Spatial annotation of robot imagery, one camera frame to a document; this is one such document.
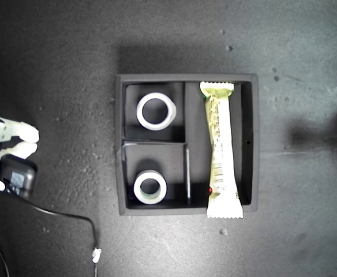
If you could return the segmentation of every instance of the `white tape roll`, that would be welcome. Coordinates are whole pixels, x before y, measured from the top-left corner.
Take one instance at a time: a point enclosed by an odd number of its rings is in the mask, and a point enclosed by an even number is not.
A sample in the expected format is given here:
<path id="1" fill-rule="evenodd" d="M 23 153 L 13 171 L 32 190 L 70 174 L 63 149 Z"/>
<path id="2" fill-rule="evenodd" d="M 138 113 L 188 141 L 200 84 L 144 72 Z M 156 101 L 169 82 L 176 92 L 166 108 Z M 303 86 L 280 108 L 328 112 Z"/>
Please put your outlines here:
<path id="1" fill-rule="evenodd" d="M 155 193 L 152 194 L 145 193 L 141 189 L 141 184 L 147 179 L 154 179 L 158 182 L 159 189 Z M 155 170 L 142 171 L 135 180 L 134 194 L 136 198 L 138 198 L 138 200 L 144 204 L 151 205 L 161 202 L 166 196 L 166 192 L 167 192 L 166 181 L 164 180 L 162 175 Z"/>
<path id="2" fill-rule="evenodd" d="M 163 101 L 167 106 L 167 117 L 161 122 L 157 124 L 153 124 L 145 120 L 143 117 L 143 108 L 144 105 L 152 99 L 159 99 Z M 138 118 L 139 123 L 151 131 L 160 131 L 164 128 L 168 127 L 171 122 L 174 120 L 176 116 L 176 106 L 174 102 L 171 101 L 169 97 L 167 97 L 165 94 L 153 92 L 145 95 L 142 99 L 140 99 L 137 109 L 136 109 L 136 116 Z"/>

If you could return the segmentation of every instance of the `black table surface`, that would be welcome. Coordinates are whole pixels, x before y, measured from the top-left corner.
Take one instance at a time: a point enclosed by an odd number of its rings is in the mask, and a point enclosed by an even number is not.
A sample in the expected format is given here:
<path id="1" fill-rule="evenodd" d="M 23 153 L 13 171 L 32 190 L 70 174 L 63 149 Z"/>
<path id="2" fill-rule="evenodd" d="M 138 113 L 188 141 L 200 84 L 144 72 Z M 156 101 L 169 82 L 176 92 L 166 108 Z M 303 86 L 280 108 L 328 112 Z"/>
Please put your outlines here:
<path id="1" fill-rule="evenodd" d="M 118 73 L 257 73 L 258 211 L 119 216 Z M 32 201 L 97 222 L 99 276 L 337 276 L 337 1 L 0 1 L 0 115 L 40 130 Z M 0 248 L 93 276 L 86 223 L 2 193 Z"/>

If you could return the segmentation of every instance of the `black box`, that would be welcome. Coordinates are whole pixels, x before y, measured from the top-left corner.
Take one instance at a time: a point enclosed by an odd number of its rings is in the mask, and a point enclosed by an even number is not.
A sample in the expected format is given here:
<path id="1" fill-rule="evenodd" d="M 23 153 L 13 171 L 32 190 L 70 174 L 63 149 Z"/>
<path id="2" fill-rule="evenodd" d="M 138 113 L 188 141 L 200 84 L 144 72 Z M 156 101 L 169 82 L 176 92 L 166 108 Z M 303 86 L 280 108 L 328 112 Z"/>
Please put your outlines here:
<path id="1" fill-rule="evenodd" d="M 231 134 L 235 180 L 244 211 L 257 210 L 259 181 L 259 96 L 255 74 L 126 74 L 116 77 L 116 174 L 120 215 L 204 214 L 209 195 L 212 148 L 201 81 L 230 82 Z M 160 131 L 142 127 L 138 101 L 160 92 L 175 104 L 177 114 Z M 160 117 L 147 114 L 148 117 Z M 160 203 L 146 205 L 133 193 L 143 170 L 156 170 L 167 183 Z"/>

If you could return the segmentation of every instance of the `black power adapter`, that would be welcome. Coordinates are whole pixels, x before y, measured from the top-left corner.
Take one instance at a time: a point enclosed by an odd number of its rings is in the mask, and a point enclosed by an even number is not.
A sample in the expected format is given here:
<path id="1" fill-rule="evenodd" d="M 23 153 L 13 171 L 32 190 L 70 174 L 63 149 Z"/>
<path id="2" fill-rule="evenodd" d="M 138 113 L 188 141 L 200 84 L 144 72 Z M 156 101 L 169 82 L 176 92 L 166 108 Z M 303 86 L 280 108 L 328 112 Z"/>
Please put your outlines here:
<path id="1" fill-rule="evenodd" d="M 19 196 L 29 198 L 34 189 L 38 168 L 29 160 L 7 154 L 0 161 L 0 181 Z"/>

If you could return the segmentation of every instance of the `barcode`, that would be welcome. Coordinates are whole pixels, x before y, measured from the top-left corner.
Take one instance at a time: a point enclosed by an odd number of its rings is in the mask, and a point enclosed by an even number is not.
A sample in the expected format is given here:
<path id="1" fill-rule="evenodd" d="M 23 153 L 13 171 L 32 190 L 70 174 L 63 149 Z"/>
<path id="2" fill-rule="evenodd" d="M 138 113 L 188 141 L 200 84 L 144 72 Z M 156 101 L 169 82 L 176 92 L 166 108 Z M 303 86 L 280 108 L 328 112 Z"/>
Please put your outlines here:
<path id="1" fill-rule="evenodd" d="M 215 163 L 213 172 L 214 172 L 214 176 L 215 176 L 215 183 L 222 183 L 224 181 L 223 173 L 222 173 L 222 164 L 221 163 Z"/>

